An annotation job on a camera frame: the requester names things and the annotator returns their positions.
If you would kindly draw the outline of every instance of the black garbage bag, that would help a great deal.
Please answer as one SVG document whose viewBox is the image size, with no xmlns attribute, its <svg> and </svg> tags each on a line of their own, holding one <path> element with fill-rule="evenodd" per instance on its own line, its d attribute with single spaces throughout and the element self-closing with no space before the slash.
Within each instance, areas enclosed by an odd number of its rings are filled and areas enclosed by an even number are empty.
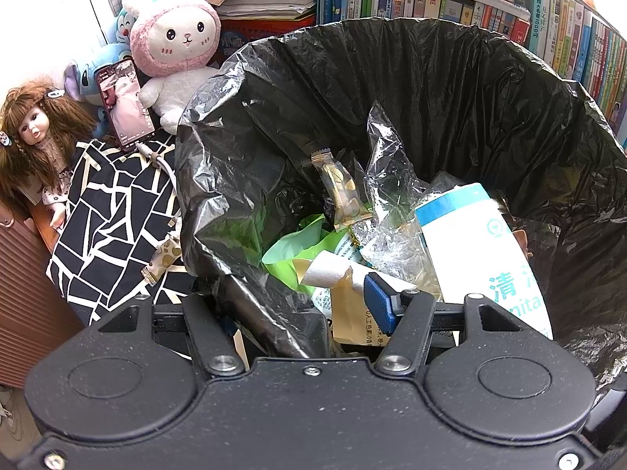
<svg viewBox="0 0 627 470">
<path fill-rule="evenodd" d="M 176 149 L 183 253 L 218 308 L 271 354 L 333 353 L 313 304 L 257 266 L 322 211 L 312 152 L 367 163 L 375 100 L 420 179 L 481 182 L 515 216 L 561 228 L 545 299 L 553 332 L 610 382 L 627 363 L 627 158 L 578 83 L 446 21 L 347 20 L 258 40 L 195 94 Z"/>
</svg>

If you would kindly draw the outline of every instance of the white plush toy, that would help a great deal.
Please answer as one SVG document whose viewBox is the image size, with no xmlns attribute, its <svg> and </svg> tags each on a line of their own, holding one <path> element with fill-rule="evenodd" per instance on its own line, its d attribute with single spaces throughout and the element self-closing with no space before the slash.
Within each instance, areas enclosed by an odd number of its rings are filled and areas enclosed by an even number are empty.
<svg viewBox="0 0 627 470">
<path fill-rule="evenodd" d="M 133 59 L 152 77 L 139 100 L 176 134 L 187 103 L 217 72 L 206 64 L 217 49 L 220 19 L 204 0 L 122 0 L 122 6 L 137 19 L 130 32 Z"/>
</svg>

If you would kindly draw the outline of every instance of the snack package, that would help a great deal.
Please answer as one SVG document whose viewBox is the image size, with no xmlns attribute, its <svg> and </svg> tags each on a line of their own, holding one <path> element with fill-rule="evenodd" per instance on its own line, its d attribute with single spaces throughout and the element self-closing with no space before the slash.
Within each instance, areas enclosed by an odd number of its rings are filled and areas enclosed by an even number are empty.
<svg viewBox="0 0 627 470">
<path fill-rule="evenodd" d="M 342 163 L 333 158 L 328 148 L 312 153 L 312 164 L 320 173 L 322 183 L 335 205 L 333 225 L 336 230 L 372 217 L 359 199 L 355 181 Z"/>
</svg>

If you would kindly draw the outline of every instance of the smartphone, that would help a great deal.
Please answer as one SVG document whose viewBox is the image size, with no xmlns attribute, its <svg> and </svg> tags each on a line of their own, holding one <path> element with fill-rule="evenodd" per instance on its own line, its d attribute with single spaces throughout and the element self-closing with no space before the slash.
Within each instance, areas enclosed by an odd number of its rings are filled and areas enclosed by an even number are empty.
<svg viewBox="0 0 627 470">
<path fill-rule="evenodd" d="M 100 97 L 120 147 L 133 150 L 136 141 L 155 135 L 155 126 L 147 108 L 139 101 L 139 80 L 131 59 L 102 67 L 95 73 Z"/>
</svg>

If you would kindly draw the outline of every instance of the plastic bag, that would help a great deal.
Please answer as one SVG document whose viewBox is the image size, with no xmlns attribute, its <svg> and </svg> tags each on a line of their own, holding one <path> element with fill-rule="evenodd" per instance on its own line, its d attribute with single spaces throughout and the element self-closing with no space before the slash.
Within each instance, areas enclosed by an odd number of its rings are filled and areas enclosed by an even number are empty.
<svg viewBox="0 0 627 470">
<path fill-rule="evenodd" d="M 446 170 L 561 228 L 545 297 L 554 335 L 608 383 L 627 360 L 627 158 L 581 85 L 477 27 L 346 20 L 231 56 L 179 124 L 187 270 L 236 283 L 214 288 L 219 308 L 273 354 L 332 354 L 324 316 L 257 264 L 322 212 L 312 152 L 368 163 L 375 100 L 419 179 Z"/>
<path fill-rule="evenodd" d="M 368 115 L 372 155 L 364 184 L 373 221 L 351 227 L 362 257 L 374 268 L 441 298 L 438 279 L 422 246 L 416 207 L 426 186 L 418 180 L 402 142 L 378 102 Z"/>
</svg>

